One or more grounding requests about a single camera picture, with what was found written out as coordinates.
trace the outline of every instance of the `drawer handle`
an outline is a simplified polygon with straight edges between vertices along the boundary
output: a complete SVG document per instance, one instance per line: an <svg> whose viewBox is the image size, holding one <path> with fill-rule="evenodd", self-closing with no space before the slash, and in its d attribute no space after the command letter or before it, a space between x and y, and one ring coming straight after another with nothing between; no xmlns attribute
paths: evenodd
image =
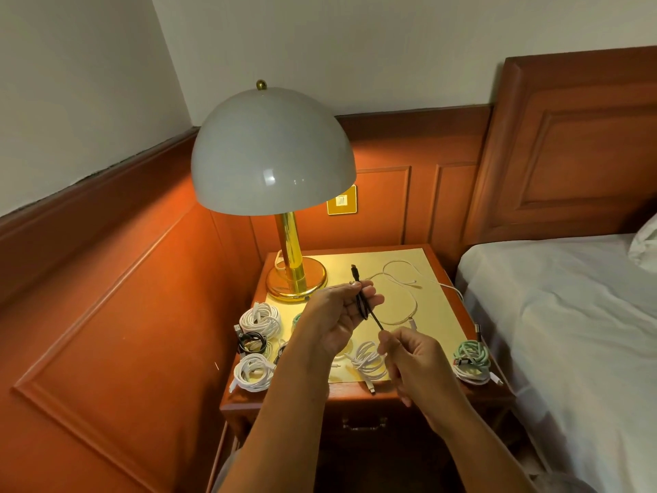
<svg viewBox="0 0 657 493"><path fill-rule="evenodd" d="M385 429L388 426L388 418L381 417L378 420L378 425L373 425L371 427L352 427L349 425L349 419L347 417L342 418L342 429L345 431L378 431L379 429Z"/></svg>

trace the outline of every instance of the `white wall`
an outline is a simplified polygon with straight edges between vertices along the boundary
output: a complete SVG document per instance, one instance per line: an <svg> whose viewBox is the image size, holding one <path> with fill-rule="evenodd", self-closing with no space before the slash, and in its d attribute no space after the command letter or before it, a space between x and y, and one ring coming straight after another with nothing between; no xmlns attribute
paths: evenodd
<svg viewBox="0 0 657 493"><path fill-rule="evenodd" d="M505 57L657 44L657 0L153 0L192 121L254 87L337 114L487 103Z"/></svg>
<svg viewBox="0 0 657 493"><path fill-rule="evenodd" d="M0 215L190 126L152 0L0 0Z"/></svg>

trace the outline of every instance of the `nightstand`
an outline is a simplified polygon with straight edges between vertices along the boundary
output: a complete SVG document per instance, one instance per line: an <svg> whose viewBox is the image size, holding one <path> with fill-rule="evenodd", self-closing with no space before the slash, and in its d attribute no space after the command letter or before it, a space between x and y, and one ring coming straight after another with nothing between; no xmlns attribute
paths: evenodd
<svg viewBox="0 0 657 493"><path fill-rule="evenodd" d="M428 244L415 244L405 246L369 247L337 250L319 250L304 252L305 256L321 256L327 254L351 254L361 252L379 252L402 249L421 248L431 265L438 282L451 284L447 273L440 265L438 258ZM267 272L274 265L276 254L270 253L263 266L263 272L254 295L254 302L263 302L267 297L265 280ZM467 339L475 339L474 324L465 310L463 303L454 290L443 289L461 329ZM492 361L492 371L502 380L502 376L495 361ZM221 399L221 413L226 422L241 442L246 439L253 422L258 416L262 401L267 392L251 393L240 388L230 393L229 385L233 376L229 377L228 384ZM369 432L399 431L400 429L427 429L424 418L417 408L407 409L397 398L397 394L390 381L376 382L376 394L372 395L364 382L334 382L330 383L329 396L324 410L322 427L323 439L342 439L350 434L363 434ZM493 427L499 425L502 418L514 401L514 395L508 385L498 386L492 382L473 387L461 384L465 395L476 408L479 414Z"/></svg>

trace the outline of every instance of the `white dome lampshade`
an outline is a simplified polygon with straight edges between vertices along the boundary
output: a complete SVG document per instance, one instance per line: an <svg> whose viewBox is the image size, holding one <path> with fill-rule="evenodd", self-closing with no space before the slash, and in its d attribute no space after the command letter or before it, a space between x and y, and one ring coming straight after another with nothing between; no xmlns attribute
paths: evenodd
<svg viewBox="0 0 657 493"><path fill-rule="evenodd" d="M270 294L299 301L326 284L324 266L301 257L293 213L337 197L356 181L347 135L326 107L258 81L255 90L219 104L201 126L192 181L208 209L276 215L286 271L271 270Z"/></svg>

